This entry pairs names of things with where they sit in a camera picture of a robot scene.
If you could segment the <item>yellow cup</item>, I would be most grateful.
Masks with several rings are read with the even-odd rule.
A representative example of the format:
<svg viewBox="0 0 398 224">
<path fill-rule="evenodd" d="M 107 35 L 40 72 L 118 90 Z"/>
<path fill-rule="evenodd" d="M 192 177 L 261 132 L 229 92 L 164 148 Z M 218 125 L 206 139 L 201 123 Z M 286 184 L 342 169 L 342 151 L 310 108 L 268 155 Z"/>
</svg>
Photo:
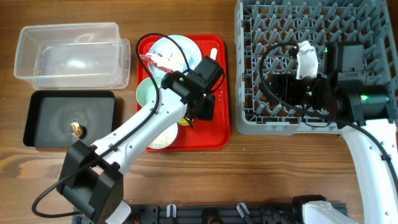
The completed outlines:
<svg viewBox="0 0 398 224">
<path fill-rule="evenodd" d="M 190 118 L 184 117 L 182 118 L 179 122 L 179 125 L 181 126 L 190 126 L 191 128 L 193 127 L 193 121 Z"/>
</svg>

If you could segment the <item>green bowl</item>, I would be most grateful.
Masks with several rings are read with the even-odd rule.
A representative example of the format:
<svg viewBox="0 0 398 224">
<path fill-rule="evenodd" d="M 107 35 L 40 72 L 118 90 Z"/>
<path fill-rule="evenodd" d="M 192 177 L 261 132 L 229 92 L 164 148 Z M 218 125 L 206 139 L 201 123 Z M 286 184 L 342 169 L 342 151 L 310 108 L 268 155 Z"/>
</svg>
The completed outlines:
<svg viewBox="0 0 398 224">
<path fill-rule="evenodd" d="M 141 107 L 144 107 L 148 102 L 155 101 L 156 90 L 151 77 L 143 79 L 137 86 L 136 100 Z"/>
</svg>

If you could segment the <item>red snack wrapper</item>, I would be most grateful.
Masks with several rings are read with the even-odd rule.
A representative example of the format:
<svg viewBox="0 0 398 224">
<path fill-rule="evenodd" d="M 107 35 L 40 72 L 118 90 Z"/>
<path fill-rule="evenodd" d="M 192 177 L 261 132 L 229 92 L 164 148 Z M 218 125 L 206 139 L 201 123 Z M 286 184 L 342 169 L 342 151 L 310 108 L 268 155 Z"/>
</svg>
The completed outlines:
<svg viewBox="0 0 398 224">
<path fill-rule="evenodd" d="M 146 54 L 140 54 L 139 57 L 154 67 L 162 70 L 166 73 L 174 72 L 170 57 L 155 52 L 148 52 Z"/>
</svg>

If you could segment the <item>brown food scrap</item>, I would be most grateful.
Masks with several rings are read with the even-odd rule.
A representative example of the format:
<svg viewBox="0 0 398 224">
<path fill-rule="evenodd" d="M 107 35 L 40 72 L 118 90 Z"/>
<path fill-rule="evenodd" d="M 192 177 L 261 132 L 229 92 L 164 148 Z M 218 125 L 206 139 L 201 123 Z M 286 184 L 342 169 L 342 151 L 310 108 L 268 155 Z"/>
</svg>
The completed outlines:
<svg viewBox="0 0 398 224">
<path fill-rule="evenodd" d="M 81 138 L 84 134 L 84 129 L 83 126 L 81 126 L 78 122 L 74 121 L 71 123 L 71 127 L 72 127 L 72 134 L 75 138 Z"/>
</svg>

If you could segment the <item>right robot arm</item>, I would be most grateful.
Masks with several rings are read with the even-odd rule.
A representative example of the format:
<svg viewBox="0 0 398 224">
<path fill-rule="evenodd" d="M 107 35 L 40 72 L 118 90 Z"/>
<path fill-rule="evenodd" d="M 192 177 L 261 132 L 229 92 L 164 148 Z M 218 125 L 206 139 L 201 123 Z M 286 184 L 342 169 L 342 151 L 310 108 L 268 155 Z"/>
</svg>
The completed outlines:
<svg viewBox="0 0 398 224">
<path fill-rule="evenodd" d="M 364 46 L 327 42 L 318 58 L 309 41 L 288 44 L 295 74 L 261 75 L 269 103 L 335 123 L 354 161 L 366 223 L 397 222 L 397 112 L 384 85 L 366 83 Z"/>
</svg>

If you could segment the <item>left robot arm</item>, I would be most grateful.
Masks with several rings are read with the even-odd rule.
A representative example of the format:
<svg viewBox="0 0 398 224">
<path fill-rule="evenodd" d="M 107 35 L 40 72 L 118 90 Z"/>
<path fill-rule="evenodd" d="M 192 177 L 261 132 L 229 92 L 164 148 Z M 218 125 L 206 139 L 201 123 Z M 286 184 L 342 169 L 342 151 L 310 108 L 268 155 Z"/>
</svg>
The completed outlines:
<svg viewBox="0 0 398 224">
<path fill-rule="evenodd" d="M 71 145 L 57 192 L 92 223 L 124 222 L 131 209 L 123 200 L 123 179 L 132 163 L 183 117 L 201 119 L 224 78 L 223 67 L 209 56 L 187 74 L 164 75 L 155 98 L 118 129 L 90 146 Z"/>
</svg>

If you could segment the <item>grey dishwasher rack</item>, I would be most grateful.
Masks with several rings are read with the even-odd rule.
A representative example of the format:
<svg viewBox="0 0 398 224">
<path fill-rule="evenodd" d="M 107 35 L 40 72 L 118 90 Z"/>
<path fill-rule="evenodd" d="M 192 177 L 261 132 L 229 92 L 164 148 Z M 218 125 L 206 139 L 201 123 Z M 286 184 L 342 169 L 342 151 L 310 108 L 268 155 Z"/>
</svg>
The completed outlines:
<svg viewBox="0 0 398 224">
<path fill-rule="evenodd" d="M 360 42 L 368 84 L 386 85 L 397 98 L 397 44 L 385 1 L 238 1 L 234 9 L 237 53 L 236 127 L 241 134 L 339 134 L 334 123 L 273 106 L 259 91 L 258 70 L 270 75 L 294 73 L 285 49 L 261 60 L 266 48 L 309 40 L 321 57 L 326 42 Z"/>
</svg>

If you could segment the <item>black waste tray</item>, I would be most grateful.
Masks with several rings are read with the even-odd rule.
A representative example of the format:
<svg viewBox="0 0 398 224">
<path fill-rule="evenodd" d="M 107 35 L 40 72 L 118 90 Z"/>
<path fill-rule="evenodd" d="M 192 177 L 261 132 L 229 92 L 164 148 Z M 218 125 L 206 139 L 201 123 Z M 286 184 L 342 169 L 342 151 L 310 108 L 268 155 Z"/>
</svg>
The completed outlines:
<svg viewBox="0 0 398 224">
<path fill-rule="evenodd" d="M 81 140 L 90 145 L 113 130 L 115 108 L 111 91 L 36 91 L 30 98 L 23 143 L 28 147 L 69 147 Z M 83 126 L 80 139 L 72 134 L 74 121 Z"/>
</svg>

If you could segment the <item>red serving tray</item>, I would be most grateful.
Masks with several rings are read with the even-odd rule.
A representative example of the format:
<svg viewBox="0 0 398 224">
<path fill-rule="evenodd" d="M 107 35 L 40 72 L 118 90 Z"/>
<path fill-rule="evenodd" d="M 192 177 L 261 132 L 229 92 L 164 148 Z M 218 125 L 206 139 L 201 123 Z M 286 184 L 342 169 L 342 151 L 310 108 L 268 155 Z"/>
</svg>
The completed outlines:
<svg viewBox="0 0 398 224">
<path fill-rule="evenodd" d="M 199 61 L 209 56 L 212 49 L 218 51 L 216 61 L 227 71 L 226 49 L 224 42 L 214 34 L 200 35 L 171 35 L 184 53 L 190 56 L 190 67 L 195 67 Z M 194 128 L 178 125 L 176 140 L 164 149 L 151 149 L 147 151 L 171 152 L 220 149 L 225 146 L 231 136 L 229 121 L 229 93 L 228 79 L 218 80 L 220 88 L 214 93 L 215 109 L 211 121 L 193 120 Z"/>
</svg>

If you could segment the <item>light blue plate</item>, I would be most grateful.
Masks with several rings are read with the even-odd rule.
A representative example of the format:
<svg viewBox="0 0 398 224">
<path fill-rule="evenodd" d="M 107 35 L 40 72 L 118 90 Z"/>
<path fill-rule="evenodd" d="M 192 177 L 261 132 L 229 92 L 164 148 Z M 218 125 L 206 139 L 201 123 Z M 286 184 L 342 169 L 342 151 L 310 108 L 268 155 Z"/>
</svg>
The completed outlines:
<svg viewBox="0 0 398 224">
<path fill-rule="evenodd" d="M 167 72 L 183 72 L 187 68 L 193 70 L 202 60 L 201 51 L 193 40 L 182 35 L 169 37 L 178 44 L 185 56 L 170 39 L 159 39 L 142 54 L 143 59 L 149 63 L 148 67 L 153 76 L 163 77 Z"/>
</svg>

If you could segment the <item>white plastic spoon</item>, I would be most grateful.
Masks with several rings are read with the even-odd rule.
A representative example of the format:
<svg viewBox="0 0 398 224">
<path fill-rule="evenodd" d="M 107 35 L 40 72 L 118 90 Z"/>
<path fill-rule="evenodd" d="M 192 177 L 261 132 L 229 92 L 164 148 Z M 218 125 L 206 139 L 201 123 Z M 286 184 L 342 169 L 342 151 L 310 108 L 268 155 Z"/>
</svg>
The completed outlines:
<svg viewBox="0 0 398 224">
<path fill-rule="evenodd" d="M 211 52 L 210 52 L 210 58 L 212 60 L 216 60 L 217 55 L 218 55 L 218 49 L 217 48 L 212 48 Z"/>
</svg>

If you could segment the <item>clear plastic bin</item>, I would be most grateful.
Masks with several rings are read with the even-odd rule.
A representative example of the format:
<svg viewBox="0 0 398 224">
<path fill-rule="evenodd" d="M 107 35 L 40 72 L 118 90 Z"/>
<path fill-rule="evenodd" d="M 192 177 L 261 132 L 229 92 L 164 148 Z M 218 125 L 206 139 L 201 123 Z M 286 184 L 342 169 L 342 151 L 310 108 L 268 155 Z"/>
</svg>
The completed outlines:
<svg viewBox="0 0 398 224">
<path fill-rule="evenodd" d="M 128 86 L 131 46 L 115 22 L 26 26 L 14 76 L 36 90 L 104 90 Z"/>
</svg>

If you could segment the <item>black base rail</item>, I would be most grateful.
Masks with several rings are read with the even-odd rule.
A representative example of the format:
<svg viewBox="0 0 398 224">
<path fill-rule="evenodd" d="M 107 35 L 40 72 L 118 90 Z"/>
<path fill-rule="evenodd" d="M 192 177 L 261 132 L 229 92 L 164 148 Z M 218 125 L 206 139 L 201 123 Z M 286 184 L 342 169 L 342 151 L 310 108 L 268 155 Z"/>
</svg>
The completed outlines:
<svg viewBox="0 0 398 224">
<path fill-rule="evenodd" d="M 203 224 L 210 215 L 223 223 L 246 223 L 236 206 L 178 206 L 175 215 L 167 213 L 166 206 L 132 205 L 132 213 L 125 223 L 152 224 Z M 300 223 L 298 212 L 289 203 L 249 205 L 249 218 L 253 223 Z"/>
</svg>

